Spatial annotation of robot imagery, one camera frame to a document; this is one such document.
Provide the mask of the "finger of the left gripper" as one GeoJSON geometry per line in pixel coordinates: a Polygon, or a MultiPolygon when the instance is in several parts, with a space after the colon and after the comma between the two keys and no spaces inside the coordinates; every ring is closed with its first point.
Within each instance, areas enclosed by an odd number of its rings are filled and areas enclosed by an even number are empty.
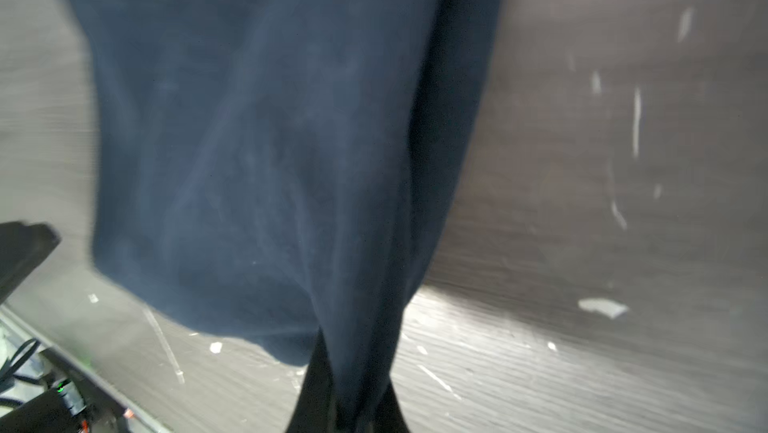
{"type": "Polygon", "coordinates": [[[1,304],[51,255],[60,242],[59,234],[47,223],[13,221],[1,224],[1,304]]]}

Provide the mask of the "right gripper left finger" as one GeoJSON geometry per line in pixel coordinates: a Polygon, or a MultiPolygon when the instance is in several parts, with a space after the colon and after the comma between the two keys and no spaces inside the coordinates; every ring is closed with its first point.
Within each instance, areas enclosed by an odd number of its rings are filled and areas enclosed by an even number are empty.
{"type": "Polygon", "coordinates": [[[334,433],[336,397],[324,336],[319,333],[287,433],[334,433]]]}

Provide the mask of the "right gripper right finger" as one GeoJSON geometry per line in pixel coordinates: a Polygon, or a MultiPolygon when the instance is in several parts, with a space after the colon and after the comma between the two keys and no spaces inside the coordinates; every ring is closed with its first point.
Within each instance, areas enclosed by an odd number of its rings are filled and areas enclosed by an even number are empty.
{"type": "Polygon", "coordinates": [[[409,433],[392,383],[389,383],[373,419],[374,433],[409,433]]]}

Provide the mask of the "navy tank top red trim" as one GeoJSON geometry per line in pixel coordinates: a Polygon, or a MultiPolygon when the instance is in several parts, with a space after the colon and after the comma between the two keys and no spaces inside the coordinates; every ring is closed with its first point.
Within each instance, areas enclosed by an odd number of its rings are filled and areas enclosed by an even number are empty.
{"type": "Polygon", "coordinates": [[[307,370],[373,432],[502,0],[67,0],[98,116],[95,269],[307,370]]]}

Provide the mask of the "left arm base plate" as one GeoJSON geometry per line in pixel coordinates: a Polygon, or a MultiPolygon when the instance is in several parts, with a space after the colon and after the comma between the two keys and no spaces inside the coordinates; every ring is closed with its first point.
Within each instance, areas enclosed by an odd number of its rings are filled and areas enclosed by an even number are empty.
{"type": "Polygon", "coordinates": [[[52,348],[30,338],[1,363],[3,432],[124,432],[135,413],[52,348]]]}

